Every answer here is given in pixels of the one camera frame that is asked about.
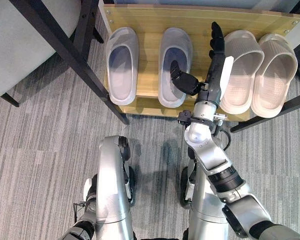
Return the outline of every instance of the wooden board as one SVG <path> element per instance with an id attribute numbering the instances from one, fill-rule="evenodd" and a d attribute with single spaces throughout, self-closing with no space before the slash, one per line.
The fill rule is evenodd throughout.
<path id="1" fill-rule="evenodd" d="M 131 27 L 139 41 L 136 100 L 120 109 L 124 113 L 167 117 L 177 117 L 185 109 L 192 111 L 196 99 L 196 96 L 187 96 L 178 108 L 163 107 L 158 101 L 159 49 L 167 28 L 181 28 L 189 34 L 193 44 L 190 73 L 204 81 L 211 62 L 209 51 L 213 21 L 221 26 L 224 35 L 245 29 L 252 32 L 257 40 L 267 33 L 285 35 L 286 30 L 291 30 L 300 21 L 298 14 L 202 6 L 105 4 L 104 11 L 112 31 Z M 104 82 L 107 88 L 107 74 Z M 229 115 L 231 121 L 249 118 L 249 110 Z"/>
<path id="2" fill-rule="evenodd" d="M 257 39 L 266 33 L 286 35 L 285 31 L 295 26 L 294 21 L 300 21 L 299 14 L 222 7 L 105 4 L 104 10 L 112 31 L 129 26 L 138 33 L 163 33 L 177 27 L 206 40 L 210 40 L 214 21 L 225 35 L 245 29 Z"/>
<path id="3" fill-rule="evenodd" d="M 131 104 L 126 106 L 119 106 L 123 113 L 149 115 L 149 116 L 164 116 L 164 117 L 178 117 L 183 110 L 193 111 L 195 102 L 186 100 L 180 107 L 167 108 L 160 104 L 157 98 L 137 97 Z M 225 113 L 221 108 L 218 108 L 217 113 L 226 114 L 227 121 L 246 121 L 250 117 L 250 110 L 237 115 Z"/>

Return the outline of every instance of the silver robot leg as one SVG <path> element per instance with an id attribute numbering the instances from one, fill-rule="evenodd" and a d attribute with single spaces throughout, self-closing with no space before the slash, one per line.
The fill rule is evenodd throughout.
<path id="1" fill-rule="evenodd" d="M 189 213 L 188 240 L 228 239 L 229 224 L 222 212 L 224 203 L 213 193 L 201 167 L 196 169 L 196 182 Z"/>
<path id="2" fill-rule="evenodd" d="M 129 199 L 130 151 L 119 136 L 106 137 L 99 146 L 96 184 L 96 239 L 133 240 Z"/>

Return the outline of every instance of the black metal leg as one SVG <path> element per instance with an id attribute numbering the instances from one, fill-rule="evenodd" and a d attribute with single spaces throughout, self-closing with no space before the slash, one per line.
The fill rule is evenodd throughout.
<path id="1" fill-rule="evenodd" d="M 84 0 L 82 2 L 79 21 L 75 30 L 73 45 L 86 61 L 88 60 L 91 40 L 95 34 L 98 3 L 99 0 Z"/>
<path id="2" fill-rule="evenodd" d="M 104 40 L 102 39 L 102 36 L 99 34 L 98 30 L 96 28 L 93 29 L 93 36 L 94 38 L 101 44 L 104 43 Z"/>
<path id="3" fill-rule="evenodd" d="M 98 77 L 88 66 L 86 60 L 77 50 L 57 21 L 41 0 L 9 0 L 27 21 L 42 35 L 55 51 L 70 65 L 90 89 L 108 106 L 124 123 L 128 124 L 125 114 L 109 99 L 109 93 Z"/>
<path id="4" fill-rule="evenodd" d="M 253 117 L 251 119 L 249 119 L 248 121 L 243 121 L 243 122 L 239 122 L 238 125 L 232 127 L 230 129 L 231 133 L 237 133 L 237 132 L 240 132 L 242 130 L 245 130 L 245 129 L 248 129 L 248 128 L 251 128 L 253 126 L 256 126 L 258 124 L 261 124 L 261 123 L 264 123 L 266 121 L 269 121 L 271 119 L 275 119 L 279 116 L 282 116 L 284 114 L 287 114 L 287 113 L 290 113 L 294 110 L 297 110 L 300 108 L 300 96 L 297 96 L 289 101 L 286 101 L 282 107 L 282 110 L 281 112 L 275 116 L 275 117 L 272 117 L 272 118 L 263 118 L 263 117 L 260 117 L 260 116 L 256 116 L 256 117 Z"/>
<path id="5" fill-rule="evenodd" d="M 13 97 L 10 96 L 8 93 L 3 94 L 0 98 L 6 100 L 7 102 L 9 102 L 17 108 L 19 107 L 19 103 L 16 100 L 14 100 Z"/>

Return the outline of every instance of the gray carpet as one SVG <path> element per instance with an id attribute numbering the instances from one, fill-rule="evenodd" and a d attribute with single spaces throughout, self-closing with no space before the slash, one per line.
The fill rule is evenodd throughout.
<path id="1" fill-rule="evenodd" d="M 103 22 L 96 24 L 106 36 Z M 103 79 L 104 46 L 92 41 L 89 64 Z M 137 177 L 133 227 L 141 238 L 182 238 L 188 211 L 179 202 L 188 163 L 183 127 L 174 118 L 128 115 L 123 125 L 57 55 L 0 99 L 0 239 L 53 240 L 74 222 L 98 144 L 122 135 Z M 288 99 L 300 94 L 294 80 Z M 232 134 L 227 150 L 273 221 L 300 233 L 300 109 Z M 229 239 L 236 238 L 229 231 Z"/>

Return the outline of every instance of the slide sandal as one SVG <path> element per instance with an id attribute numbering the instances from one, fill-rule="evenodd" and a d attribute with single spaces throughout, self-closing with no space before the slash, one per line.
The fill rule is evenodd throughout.
<path id="1" fill-rule="evenodd" d="M 121 27 L 110 36 L 106 48 L 110 100 L 117 105 L 132 103 L 137 92 L 139 43 L 135 31 Z"/>
<path id="2" fill-rule="evenodd" d="M 264 35 L 259 45 L 264 61 L 255 75 L 251 109 L 260 117 L 273 118 L 284 105 L 298 61 L 288 41 L 279 34 Z"/>
<path id="3" fill-rule="evenodd" d="M 168 28 L 161 40 L 159 54 L 158 98 L 161 105 L 177 108 L 185 100 L 186 94 L 175 87 L 171 81 L 170 67 L 177 60 L 181 71 L 190 72 L 193 46 L 188 34 L 180 28 Z"/>
<path id="4" fill-rule="evenodd" d="M 233 56 L 233 66 L 220 107 L 229 114 L 247 111 L 253 98 L 255 74 L 264 60 L 264 52 L 255 36 L 237 30 L 224 37 L 225 56 Z"/>

